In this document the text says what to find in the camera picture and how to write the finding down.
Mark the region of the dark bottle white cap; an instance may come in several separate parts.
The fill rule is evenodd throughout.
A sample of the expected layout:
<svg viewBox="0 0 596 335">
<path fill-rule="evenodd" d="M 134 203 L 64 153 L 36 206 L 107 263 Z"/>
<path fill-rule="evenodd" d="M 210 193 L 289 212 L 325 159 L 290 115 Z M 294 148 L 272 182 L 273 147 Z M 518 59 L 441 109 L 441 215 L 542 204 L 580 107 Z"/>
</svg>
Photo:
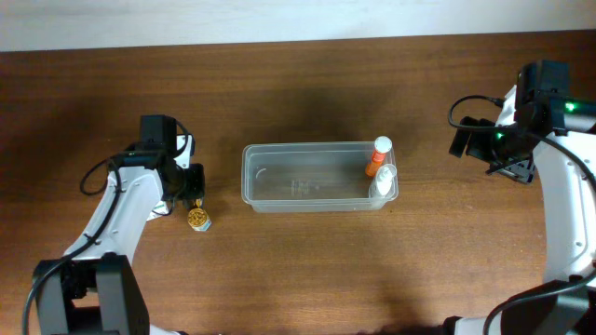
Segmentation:
<svg viewBox="0 0 596 335">
<path fill-rule="evenodd" d="M 191 209 L 203 208 L 203 199 L 202 198 L 193 199 L 189 204 L 189 208 L 191 208 Z"/>
</svg>

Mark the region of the orange tube white cap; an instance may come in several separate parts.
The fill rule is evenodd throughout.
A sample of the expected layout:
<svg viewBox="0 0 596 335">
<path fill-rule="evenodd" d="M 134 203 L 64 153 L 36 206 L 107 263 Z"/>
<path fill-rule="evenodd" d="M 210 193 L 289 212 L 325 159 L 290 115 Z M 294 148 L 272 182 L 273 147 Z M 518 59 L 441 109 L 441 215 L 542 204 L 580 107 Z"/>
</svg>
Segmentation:
<svg viewBox="0 0 596 335">
<path fill-rule="evenodd" d="M 365 174 L 368 177 L 374 177 L 378 169 L 385 161 L 386 155 L 392 149 L 392 141 L 387 136 L 380 136 L 373 143 L 373 152 L 371 159 L 365 168 Z"/>
</svg>

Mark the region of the white spray bottle clear cap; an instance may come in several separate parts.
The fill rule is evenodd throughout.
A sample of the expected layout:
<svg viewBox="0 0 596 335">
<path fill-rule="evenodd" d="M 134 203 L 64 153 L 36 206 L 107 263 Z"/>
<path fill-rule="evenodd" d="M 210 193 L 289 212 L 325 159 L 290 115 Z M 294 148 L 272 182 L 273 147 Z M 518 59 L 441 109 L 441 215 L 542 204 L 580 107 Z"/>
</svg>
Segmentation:
<svg viewBox="0 0 596 335">
<path fill-rule="evenodd" d="M 379 167 L 369 187 L 369 197 L 373 199 L 387 198 L 393 188 L 397 173 L 397 167 L 393 164 L 385 164 Z"/>
</svg>

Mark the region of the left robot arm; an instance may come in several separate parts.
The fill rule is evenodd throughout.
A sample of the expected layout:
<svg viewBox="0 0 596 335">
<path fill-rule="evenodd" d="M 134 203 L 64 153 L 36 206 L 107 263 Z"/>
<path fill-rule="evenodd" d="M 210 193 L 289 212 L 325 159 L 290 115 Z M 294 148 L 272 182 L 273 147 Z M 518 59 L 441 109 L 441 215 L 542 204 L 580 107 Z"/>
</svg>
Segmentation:
<svg viewBox="0 0 596 335">
<path fill-rule="evenodd" d="M 160 334 L 152 324 L 132 271 L 147 221 L 164 204 L 201 206 L 204 168 L 191 163 L 195 140 L 183 124 L 163 114 L 141 118 L 140 137 L 102 160 L 102 199 L 82 234 L 55 260 L 34 269 L 21 331 L 37 311 L 43 334 Z"/>
</svg>

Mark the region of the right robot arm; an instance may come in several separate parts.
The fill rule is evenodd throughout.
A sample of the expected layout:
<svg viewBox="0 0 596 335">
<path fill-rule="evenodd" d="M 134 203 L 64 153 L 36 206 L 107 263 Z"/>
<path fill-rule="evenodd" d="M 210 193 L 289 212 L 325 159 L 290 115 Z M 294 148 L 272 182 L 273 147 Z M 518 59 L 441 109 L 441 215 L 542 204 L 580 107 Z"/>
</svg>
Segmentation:
<svg viewBox="0 0 596 335">
<path fill-rule="evenodd" d="M 445 334 L 592 334 L 595 331 L 595 104 L 572 97 L 565 62 L 524 65 L 495 121 L 451 120 L 450 154 L 472 156 L 500 174 L 540 181 L 547 262 L 541 285 L 487 316 L 447 318 Z"/>
</svg>

